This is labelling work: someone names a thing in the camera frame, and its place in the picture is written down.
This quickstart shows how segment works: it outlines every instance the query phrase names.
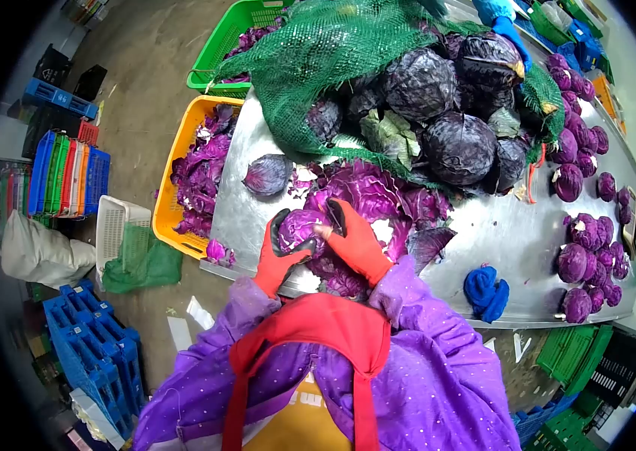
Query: purple jacket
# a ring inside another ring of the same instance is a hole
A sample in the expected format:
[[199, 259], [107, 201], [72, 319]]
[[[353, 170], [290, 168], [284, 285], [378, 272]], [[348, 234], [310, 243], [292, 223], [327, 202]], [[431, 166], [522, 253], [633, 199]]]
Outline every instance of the purple jacket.
[[[280, 308], [248, 277], [235, 281], [212, 329], [178, 353], [175, 371], [142, 410], [134, 447], [220, 449], [235, 375], [230, 346]], [[393, 327], [388, 361], [372, 381], [379, 440], [385, 449], [514, 449], [498, 357], [481, 336], [413, 272], [405, 256], [371, 293]], [[328, 411], [353, 438], [353, 368], [331, 348], [292, 343], [274, 349], [250, 381], [244, 443], [288, 404], [313, 371]]]

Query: orange plastic crate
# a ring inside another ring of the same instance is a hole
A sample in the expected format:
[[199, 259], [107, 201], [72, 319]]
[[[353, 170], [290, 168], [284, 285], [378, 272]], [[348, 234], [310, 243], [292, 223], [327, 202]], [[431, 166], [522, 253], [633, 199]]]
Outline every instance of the orange plastic crate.
[[220, 103], [231, 104], [233, 109], [239, 110], [243, 100], [201, 95], [188, 105], [173, 141], [168, 162], [165, 164], [163, 180], [160, 183], [158, 200], [153, 213], [153, 232], [155, 232], [155, 236], [173, 248], [198, 260], [205, 257], [207, 239], [198, 237], [192, 232], [181, 235], [173, 230], [173, 227], [176, 227], [182, 221], [183, 206], [177, 203], [178, 188], [170, 183], [170, 174], [172, 173], [173, 160], [187, 155], [188, 146], [195, 143], [195, 129], [203, 123], [205, 115], [213, 114], [214, 106]]

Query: metal table surface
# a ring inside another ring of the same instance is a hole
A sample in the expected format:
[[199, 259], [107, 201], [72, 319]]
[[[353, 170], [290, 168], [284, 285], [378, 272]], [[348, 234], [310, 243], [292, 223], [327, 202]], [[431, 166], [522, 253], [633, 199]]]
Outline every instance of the metal table surface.
[[[449, 12], [455, 20], [478, 18], [470, 6], [449, 0]], [[533, 39], [526, 39], [534, 61], [545, 60], [548, 53]], [[458, 233], [445, 249], [440, 264], [430, 264], [421, 272], [433, 293], [464, 315], [469, 323], [483, 328], [549, 328], [568, 325], [556, 317], [566, 289], [573, 286], [562, 282], [553, 264], [560, 247], [566, 243], [563, 218], [568, 214], [590, 213], [594, 217], [608, 216], [615, 225], [614, 239], [620, 239], [616, 221], [616, 203], [603, 202], [596, 195], [596, 178], [608, 171], [618, 186], [629, 185], [636, 192], [636, 163], [623, 138], [597, 101], [581, 101], [582, 118], [587, 126], [601, 125], [609, 136], [609, 152], [597, 156], [597, 175], [584, 179], [584, 190], [576, 202], [565, 203], [550, 195], [550, 178], [555, 163], [547, 162], [534, 175], [532, 194], [537, 201], [529, 204], [512, 195], [471, 198], [455, 205], [451, 212], [451, 229]], [[303, 199], [293, 199], [284, 193], [269, 201], [257, 200], [241, 183], [250, 162], [264, 154], [283, 153], [268, 130], [262, 109], [253, 90], [242, 107], [236, 131], [223, 169], [218, 192], [211, 238], [233, 248], [236, 265], [232, 269], [213, 265], [205, 260], [200, 267], [217, 275], [235, 279], [239, 275], [254, 275], [258, 264], [265, 225], [283, 208], [302, 208]], [[498, 277], [511, 286], [509, 303], [503, 315], [492, 324], [472, 319], [472, 308], [463, 294], [466, 275], [482, 263], [494, 266]], [[616, 307], [604, 305], [588, 322], [615, 320], [631, 315], [636, 300], [636, 260], [623, 281], [615, 281], [623, 290], [622, 302]], [[281, 287], [280, 293], [296, 297], [315, 292], [318, 278], [304, 266]]]

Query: red plastic crate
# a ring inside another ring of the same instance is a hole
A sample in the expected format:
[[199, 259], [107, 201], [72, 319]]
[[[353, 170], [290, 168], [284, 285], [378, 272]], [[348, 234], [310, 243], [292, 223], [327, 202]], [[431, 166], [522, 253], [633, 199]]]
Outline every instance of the red plastic crate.
[[97, 134], [99, 132], [100, 129], [98, 129], [97, 126], [94, 126], [87, 121], [81, 121], [80, 130], [78, 131], [78, 141], [82, 141], [91, 146], [97, 146]]
[[60, 211], [58, 216], [70, 212], [70, 187], [73, 184], [73, 166], [75, 165], [75, 152], [77, 141], [70, 140], [68, 157], [65, 158], [65, 168], [62, 170], [62, 187], [60, 192]]

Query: red glove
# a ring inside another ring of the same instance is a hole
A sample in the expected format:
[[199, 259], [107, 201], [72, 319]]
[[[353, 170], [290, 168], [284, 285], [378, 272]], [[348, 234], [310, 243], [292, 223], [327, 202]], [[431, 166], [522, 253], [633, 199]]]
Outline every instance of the red glove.
[[383, 255], [371, 225], [348, 202], [331, 198], [328, 199], [328, 208], [345, 237], [327, 226], [315, 226], [315, 231], [328, 241], [328, 245], [348, 266], [365, 276], [368, 285], [373, 288], [393, 263]]
[[316, 249], [315, 238], [306, 239], [288, 253], [280, 250], [277, 230], [291, 210], [283, 209], [265, 226], [263, 247], [260, 249], [258, 271], [253, 281], [268, 297], [276, 297], [277, 289], [283, 284], [295, 265], [305, 263]]

